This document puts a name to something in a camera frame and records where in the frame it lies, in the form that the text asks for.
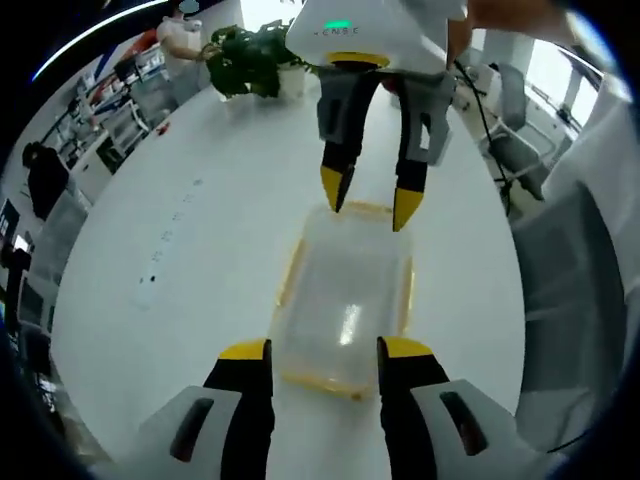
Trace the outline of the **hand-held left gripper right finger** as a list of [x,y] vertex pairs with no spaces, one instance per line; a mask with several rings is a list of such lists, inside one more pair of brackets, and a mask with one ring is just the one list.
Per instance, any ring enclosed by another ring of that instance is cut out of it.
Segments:
[[409,338],[377,339],[380,421],[393,479],[523,479],[515,419],[433,351]]

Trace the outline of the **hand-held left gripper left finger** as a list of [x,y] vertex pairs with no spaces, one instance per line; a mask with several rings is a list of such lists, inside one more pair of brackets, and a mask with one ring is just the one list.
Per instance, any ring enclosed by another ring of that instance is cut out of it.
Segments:
[[271,340],[220,353],[201,386],[189,386],[140,428],[134,479],[264,479],[271,435]]

